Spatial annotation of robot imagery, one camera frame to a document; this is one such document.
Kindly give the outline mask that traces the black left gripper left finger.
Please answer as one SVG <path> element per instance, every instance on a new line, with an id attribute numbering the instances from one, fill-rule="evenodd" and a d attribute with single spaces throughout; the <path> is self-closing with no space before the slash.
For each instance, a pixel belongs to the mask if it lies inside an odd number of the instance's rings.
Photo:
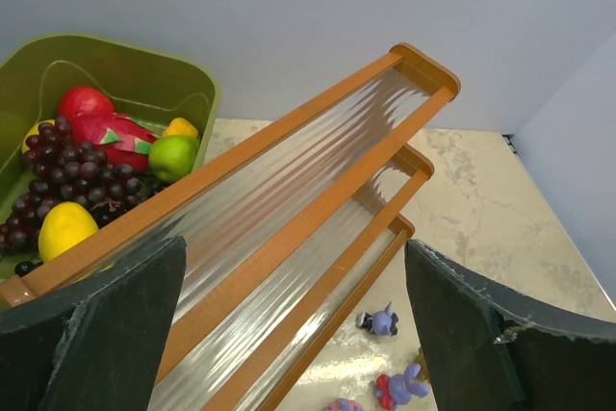
<path id="1" fill-rule="evenodd" d="M 1 314 L 4 410 L 144 410 L 186 269 L 164 239 Z"/>

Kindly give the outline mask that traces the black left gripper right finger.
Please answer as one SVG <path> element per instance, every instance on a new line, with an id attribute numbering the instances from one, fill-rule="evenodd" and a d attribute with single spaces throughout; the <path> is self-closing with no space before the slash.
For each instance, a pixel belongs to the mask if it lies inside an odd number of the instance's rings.
<path id="1" fill-rule="evenodd" d="M 522 294 L 420 240 L 405 279 L 441 410 L 612 411 L 615 325 Z"/>

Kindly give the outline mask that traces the purple bunny red bow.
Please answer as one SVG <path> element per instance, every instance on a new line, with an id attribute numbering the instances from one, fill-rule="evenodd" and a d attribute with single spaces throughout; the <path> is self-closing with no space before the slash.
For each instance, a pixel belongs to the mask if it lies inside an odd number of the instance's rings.
<path id="1" fill-rule="evenodd" d="M 421 371 L 421 365 L 413 363 L 403 373 L 381 374 L 375 380 L 374 392 L 379 405 L 385 410 L 396 410 L 400 405 L 408 404 L 413 397 L 426 397 L 429 388 L 418 380 Z"/>

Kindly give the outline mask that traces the purple figure pink donut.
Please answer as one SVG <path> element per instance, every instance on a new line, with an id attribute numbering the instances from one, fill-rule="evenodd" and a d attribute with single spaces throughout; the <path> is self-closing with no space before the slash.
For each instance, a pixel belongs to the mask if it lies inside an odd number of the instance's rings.
<path id="1" fill-rule="evenodd" d="M 330 401 L 324 411 L 363 411 L 363 406 L 356 400 L 350 398 L 336 398 Z"/>

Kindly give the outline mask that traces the orange three-tier ribbed shelf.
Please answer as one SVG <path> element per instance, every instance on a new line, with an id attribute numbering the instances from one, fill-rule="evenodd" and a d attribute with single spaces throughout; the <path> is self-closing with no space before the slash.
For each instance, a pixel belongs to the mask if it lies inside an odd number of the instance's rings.
<path id="1" fill-rule="evenodd" d="M 409 141 L 460 92 L 388 53 L 199 168 L 219 237 L 187 266 L 144 410 L 272 410 L 413 235 Z"/>

